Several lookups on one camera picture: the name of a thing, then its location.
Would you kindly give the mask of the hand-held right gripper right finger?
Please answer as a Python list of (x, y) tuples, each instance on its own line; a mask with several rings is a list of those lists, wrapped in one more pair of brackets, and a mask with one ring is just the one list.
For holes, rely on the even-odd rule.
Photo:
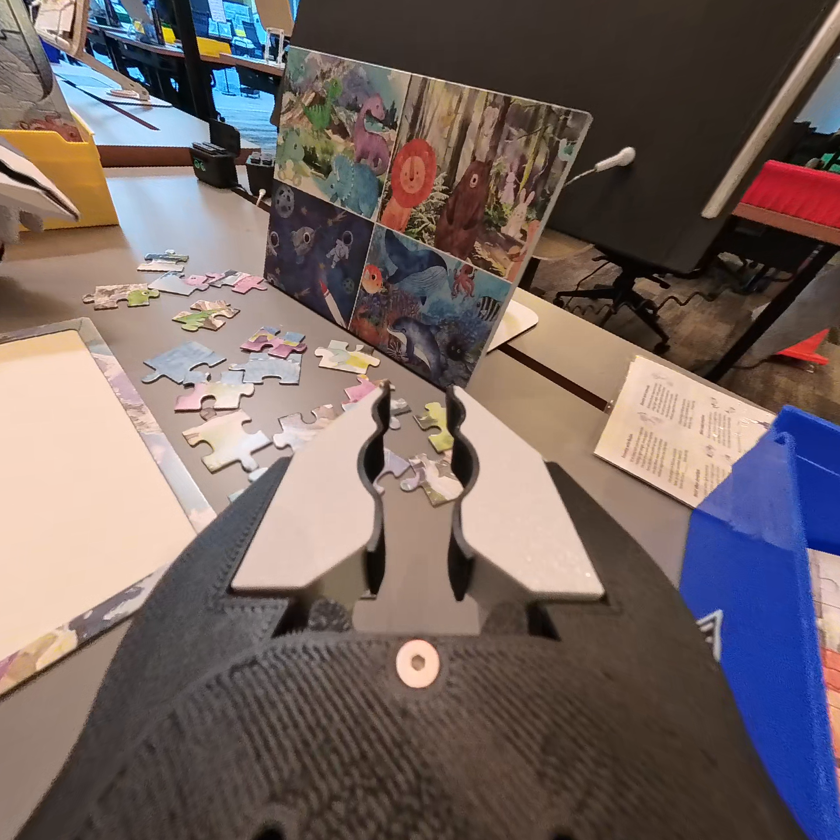
[(605, 587), (539, 451), (460, 386), (446, 395), (461, 485), (452, 510), (448, 580), (488, 613), (522, 606), (599, 602)]

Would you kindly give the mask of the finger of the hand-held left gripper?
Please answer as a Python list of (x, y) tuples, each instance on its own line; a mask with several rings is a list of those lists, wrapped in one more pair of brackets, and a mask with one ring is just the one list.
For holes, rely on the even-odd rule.
[(77, 222), (80, 214), (75, 204), (55, 186), (32, 179), (20, 180), (14, 174), (1, 173), (1, 205), (39, 217), (53, 217)]
[(1, 142), (1, 173), (5, 179), (46, 178), (36, 165), (7, 142)]

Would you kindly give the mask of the pile of jigsaw pieces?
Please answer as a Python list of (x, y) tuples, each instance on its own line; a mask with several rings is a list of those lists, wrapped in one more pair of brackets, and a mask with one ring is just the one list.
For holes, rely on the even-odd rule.
[[(181, 298), (190, 298), (199, 292), (244, 295), (249, 291), (266, 291), (268, 288), (261, 277), (235, 269), (188, 276), (182, 270), (186, 262), (185, 255), (177, 255), (171, 249), (162, 255), (147, 255), (138, 271), (155, 274), (156, 278), (149, 282), (122, 284), (143, 283), (159, 290), (161, 294)], [(208, 454), (202, 457), (209, 472), (217, 473), (238, 464), (246, 472), (249, 482), (256, 482), (267, 472), (267, 468), (257, 463), (256, 453), (270, 445), (289, 457), (300, 452), (318, 432), (355, 407), (376, 386), (385, 383), (368, 375), (369, 369), (380, 366), (381, 359), (372, 352), (365, 352), (366, 348), (361, 344), (350, 346), (346, 341), (331, 340), (326, 347), (317, 348), (313, 355), (320, 370), (353, 377), (353, 384), (344, 388), (344, 399), (339, 405), (328, 403), (315, 406), (307, 416), (303, 413), (281, 416), (278, 421), (280, 431), (269, 438), (259, 430), (249, 431), (247, 426), (251, 418), (243, 410), (242, 402), (255, 396), (257, 386), (267, 381), (279, 385), (299, 385), (304, 354), (308, 350), (305, 353), (293, 353), (285, 360), (268, 356), (267, 353), (238, 350), (244, 354), (239, 362), (231, 363), (226, 371), (218, 367), (223, 363), (210, 369), (208, 382), (179, 385), (182, 391), (175, 400), (174, 411), (202, 418), (200, 424), (186, 429), (182, 435), (191, 447), (209, 447)], [(450, 468), (453, 444), (446, 428), (445, 414), (440, 402), (431, 402), (425, 405), (425, 414), (414, 415), (421, 429), (437, 429), (437, 434), (429, 438), (429, 443), (434, 446), (438, 457), (421, 453), (404, 458), (385, 448), (385, 465), (380, 473), (380, 476), (390, 475), (400, 480), (400, 488), (404, 492), (422, 489), (433, 507), (454, 501), (461, 492), (461, 485)]]

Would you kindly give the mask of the green dinosaur head jigsaw piece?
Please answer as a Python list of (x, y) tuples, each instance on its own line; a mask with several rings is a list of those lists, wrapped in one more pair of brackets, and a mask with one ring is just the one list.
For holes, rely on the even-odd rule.
[(159, 290), (144, 283), (96, 286), (93, 292), (84, 295), (82, 303), (98, 311), (118, 309), (122, 304), (128, 308), (143, 308), (160, 294)]

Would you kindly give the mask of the pink yellow joined jigsaw piece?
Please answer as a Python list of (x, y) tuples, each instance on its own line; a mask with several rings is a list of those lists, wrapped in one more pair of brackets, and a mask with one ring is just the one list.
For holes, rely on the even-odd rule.
[(269, 327), (258, 329), (239, 345), (239, 349), (244, 352), (265, 353), (282, 360), (289, 358), (293, 353), (303, 354), (307, 348), (303, 333)]

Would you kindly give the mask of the green beige jigsaw piece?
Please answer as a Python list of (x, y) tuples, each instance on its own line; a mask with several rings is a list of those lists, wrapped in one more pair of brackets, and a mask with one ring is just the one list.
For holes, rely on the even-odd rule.
[(200, 329), (218, 331), (229, 320), (239, 315), (240, 310), (224, 300), (199, 300), (192, 306), (179, 312), (172, 321), (180, 325), (181, 329), (190, 333)]

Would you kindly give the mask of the puzzle tray with painted border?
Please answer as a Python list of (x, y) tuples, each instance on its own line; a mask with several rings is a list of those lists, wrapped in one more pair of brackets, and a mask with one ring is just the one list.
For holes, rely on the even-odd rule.
[(2, 334), (1, 693), (135, 614), (215, 512), (88, 318)]

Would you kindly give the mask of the yellow plastic bin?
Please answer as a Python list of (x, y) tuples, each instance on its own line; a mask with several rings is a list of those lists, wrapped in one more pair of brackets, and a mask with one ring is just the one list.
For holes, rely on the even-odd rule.
[(93, 132), (75, 111), (80, 140), (68, 140), (68, 129), (4, 129), (2, 138), (22, 152), (75, 204), (77, 222), (45, 220), (45, 230), (119, 226), (117, 210), (102, 167)]

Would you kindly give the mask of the ocean jigsaw puzzle board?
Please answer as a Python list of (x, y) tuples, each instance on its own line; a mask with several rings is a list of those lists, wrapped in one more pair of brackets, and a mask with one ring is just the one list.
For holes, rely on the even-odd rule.
[(1, 130), (89, 137), (69, 109), (24, 2), (1, 2)]

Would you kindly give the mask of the wooden easel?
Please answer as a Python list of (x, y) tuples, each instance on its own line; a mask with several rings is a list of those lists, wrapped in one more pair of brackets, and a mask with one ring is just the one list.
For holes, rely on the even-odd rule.
[(90, 1), (34, 1), (30, 16), (36, 34), (45, 43), (116, 83), (117, 87), (110, 90), (110, 95), (124, 101), (150, 104), (151, 95), (139, 82), (102, 64), (85, 50), (90, 11)]

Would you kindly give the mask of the black pole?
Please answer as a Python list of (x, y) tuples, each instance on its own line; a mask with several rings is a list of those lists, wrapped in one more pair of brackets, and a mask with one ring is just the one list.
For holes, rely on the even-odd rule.
[(192, 6), (189, 1), (173, 1), (172, 7), (196, 116), (209, 123), (216, 118), (216, 110), (211, 77), (197, 43)]

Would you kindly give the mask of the blue plastic bin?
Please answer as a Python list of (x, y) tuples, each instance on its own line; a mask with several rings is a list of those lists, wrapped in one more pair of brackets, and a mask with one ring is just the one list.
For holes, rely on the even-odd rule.
[(786, 406), (689, 521), (679, 590), (810, 838), (838, 838), (809, 550), (839, 555), (839, 430)]

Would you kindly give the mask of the red object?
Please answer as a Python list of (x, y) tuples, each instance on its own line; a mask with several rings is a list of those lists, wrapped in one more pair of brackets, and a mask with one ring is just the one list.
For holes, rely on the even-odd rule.
[(828, 338), (830, 332), (831, 329), (820, 331), (810, 338), (798, 342), (789, 348), (775, 352), (774, 355), (787, 360), (826, 366), (829, 364), (830, 360), (820, 352), (820, 349)]

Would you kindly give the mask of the illustrated puzzle box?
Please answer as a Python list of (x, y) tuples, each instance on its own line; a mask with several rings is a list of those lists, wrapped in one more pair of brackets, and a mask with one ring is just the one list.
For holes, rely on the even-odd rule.
[(466, 387), (592, 115), (294, 45), (281, 88), (266, 279)]

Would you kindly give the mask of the large black monitor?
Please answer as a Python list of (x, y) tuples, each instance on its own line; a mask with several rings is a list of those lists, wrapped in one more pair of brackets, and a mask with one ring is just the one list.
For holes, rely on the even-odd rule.
[(697, 267), (769, 155), (704, 217), (787, 82), (786, 131), (838, 47), (838, 2), (304, 1), (294, 46), (592, 116), (551, 228), (672, 272)]

